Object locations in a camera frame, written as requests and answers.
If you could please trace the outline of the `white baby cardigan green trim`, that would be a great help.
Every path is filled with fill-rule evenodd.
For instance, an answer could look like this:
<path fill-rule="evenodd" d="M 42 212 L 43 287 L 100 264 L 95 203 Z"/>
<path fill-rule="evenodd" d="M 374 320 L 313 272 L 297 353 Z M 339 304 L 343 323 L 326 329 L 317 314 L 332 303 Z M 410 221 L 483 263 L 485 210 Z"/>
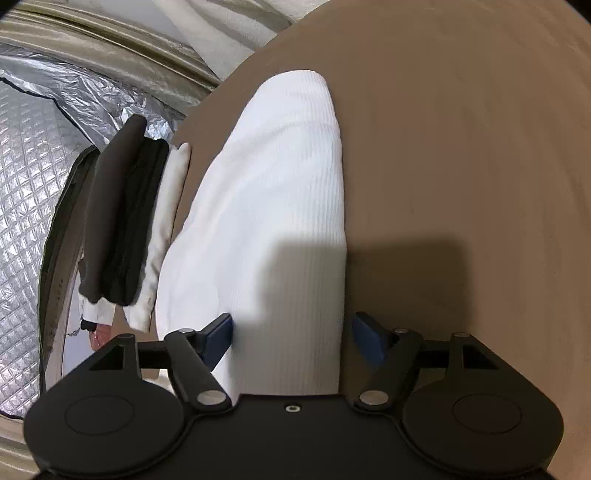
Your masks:
<path fill-rule="evenodd" d="M 160 272 L 156 328 L 228 313 L 214 376 L 231 397 L 339 389 L 346 233 L 342 142 L 310 70 L 259 86 L 204 174 Z"/>

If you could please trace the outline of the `folded white garment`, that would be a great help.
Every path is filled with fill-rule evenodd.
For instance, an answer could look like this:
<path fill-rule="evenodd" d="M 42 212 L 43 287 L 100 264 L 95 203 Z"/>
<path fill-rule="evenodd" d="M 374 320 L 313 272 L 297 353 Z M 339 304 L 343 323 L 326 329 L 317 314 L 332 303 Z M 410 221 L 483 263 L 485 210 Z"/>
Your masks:
<path fill-rule="evenodd" d="M 190 145 L 171 147 L 147 232 L 147 250 L 139 269 L 139 285 L 132 303 L 123 307 L 129 325 L 149 330 L 161 265 L 170 244 L 174 215 L 190 160 Z"/>

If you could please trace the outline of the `folded black garment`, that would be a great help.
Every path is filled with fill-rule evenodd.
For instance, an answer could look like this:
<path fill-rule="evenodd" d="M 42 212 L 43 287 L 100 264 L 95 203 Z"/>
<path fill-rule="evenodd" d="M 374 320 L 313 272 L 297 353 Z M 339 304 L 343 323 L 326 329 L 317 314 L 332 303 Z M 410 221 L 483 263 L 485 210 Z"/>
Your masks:
<path fill-rule="evenodd" d="M 79 293 L 127 306 L 140 284 L 153 208 L 169 154 L 132 115 L 99 155 L 85 211 Z"/>

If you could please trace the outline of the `silver quilted storage bag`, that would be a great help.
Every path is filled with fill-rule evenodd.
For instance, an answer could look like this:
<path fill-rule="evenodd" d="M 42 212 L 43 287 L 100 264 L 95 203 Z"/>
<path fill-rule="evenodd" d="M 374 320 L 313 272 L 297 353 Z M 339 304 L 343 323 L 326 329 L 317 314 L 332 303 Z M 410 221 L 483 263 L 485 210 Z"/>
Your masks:
<path fill-rule="evenodd" d="M 39 387 L 38 284 L 58 199 L 78 157 L 133 114 L 170 139 L 185 116 L 156 97 L 7 43 L 1 46 L 1 412 L 21 419 Z"/>

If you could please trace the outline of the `white fleece blanket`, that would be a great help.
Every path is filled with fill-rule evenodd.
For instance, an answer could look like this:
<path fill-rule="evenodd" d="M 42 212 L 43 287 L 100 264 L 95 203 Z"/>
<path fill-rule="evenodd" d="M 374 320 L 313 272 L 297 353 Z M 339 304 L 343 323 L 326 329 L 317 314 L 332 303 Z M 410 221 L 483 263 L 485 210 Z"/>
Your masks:
<path fill-rule="evenodd" d="M 169 21 L 221 80 L 321 1 L 94 1 L 105 12 L 159 25 Z"/>

